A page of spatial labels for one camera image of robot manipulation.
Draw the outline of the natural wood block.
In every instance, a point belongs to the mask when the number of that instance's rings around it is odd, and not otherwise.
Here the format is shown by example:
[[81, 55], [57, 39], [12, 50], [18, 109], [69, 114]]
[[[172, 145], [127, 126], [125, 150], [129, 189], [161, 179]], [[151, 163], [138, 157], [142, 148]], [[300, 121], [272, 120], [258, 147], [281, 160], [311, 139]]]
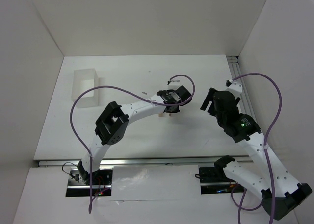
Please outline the natural wood block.
[[169, 117], [170, 114], [169, 113], [161, 113], [158, 115], [159, 117]]

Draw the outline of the white perforated box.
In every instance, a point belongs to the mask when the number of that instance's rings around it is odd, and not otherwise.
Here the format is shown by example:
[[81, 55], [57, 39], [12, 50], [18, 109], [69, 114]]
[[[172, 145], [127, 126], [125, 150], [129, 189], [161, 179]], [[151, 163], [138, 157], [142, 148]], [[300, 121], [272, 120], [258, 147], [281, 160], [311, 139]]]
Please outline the white perforated box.
[[[97, 87], [99, 78], [95, 69], [75, 70], [73, 76], [71, 99], [74, 102], [83, 92]], [[82, 96], [76, 103], [77, 108], [97, 107], [99, 105], [99, 90], [92, 90]]]

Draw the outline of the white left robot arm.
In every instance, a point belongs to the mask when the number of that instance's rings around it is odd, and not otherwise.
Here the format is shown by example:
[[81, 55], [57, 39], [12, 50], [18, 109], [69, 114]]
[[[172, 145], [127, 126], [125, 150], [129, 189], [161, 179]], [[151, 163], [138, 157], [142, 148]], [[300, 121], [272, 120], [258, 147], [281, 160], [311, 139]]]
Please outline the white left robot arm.
[[179, 107], [191, 102], [195, 91], [189, 92], [184, 86], [160, 90], [150, 98], [136, 96], [139, 101], [119, 105], [113, 101], [107, 105], [95, 122], [95, 137], [84, 147], [87, 155], [80, 160], [78, 171], [86, 184], [93, 182], [100, 170], [100, 163], [110, 146], [117, 144], [132, 123], [151, 115], [178, 113]]

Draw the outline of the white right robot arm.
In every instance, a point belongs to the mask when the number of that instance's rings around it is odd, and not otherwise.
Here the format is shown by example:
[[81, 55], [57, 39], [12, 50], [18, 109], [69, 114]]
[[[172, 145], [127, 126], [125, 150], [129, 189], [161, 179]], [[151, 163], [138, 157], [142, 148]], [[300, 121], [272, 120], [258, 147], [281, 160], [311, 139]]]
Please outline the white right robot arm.
[[250, 115], [239, 112], [239, 101], [230, 91], [210, 88], [201, 110], [216, 117], [218, 125], [247, 152], [262, 175], [243, 168], [228, 155], [215, 161], [214, 166], [219, 175], [239, 183], [258, 197], [267, 214], [278, 221], [299, 206], [312, 189], [294, 178], [271, 147], [263, 144], [260, 127]]

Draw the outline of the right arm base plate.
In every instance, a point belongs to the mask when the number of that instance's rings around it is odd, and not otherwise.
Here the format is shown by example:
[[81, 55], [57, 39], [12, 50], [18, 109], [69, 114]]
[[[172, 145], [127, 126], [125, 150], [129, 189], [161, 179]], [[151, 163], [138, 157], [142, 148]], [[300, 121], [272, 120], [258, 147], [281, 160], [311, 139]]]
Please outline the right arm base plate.
[[195, 175], [200, 181], [201, 194], [227, 194], [244, 192], [244, 188], [237, 182], [227, 178], [223, 172], [215, 167], [199, 167]]

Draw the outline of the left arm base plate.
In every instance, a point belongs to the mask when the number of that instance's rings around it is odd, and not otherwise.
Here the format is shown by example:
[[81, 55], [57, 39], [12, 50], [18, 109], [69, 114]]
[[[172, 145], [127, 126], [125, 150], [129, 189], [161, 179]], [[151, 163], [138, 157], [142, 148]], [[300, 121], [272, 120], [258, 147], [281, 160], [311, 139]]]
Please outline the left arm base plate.
[[[90, 184], [83, 180], [78, 169], [71, 169], [69, 172], [73, 177], [68, 177], [66, 197], [88, 197], [90, 196]], [[113, 169], [99, 170], [99, 174], [93, 177], [93, 195], [111, 196]]]

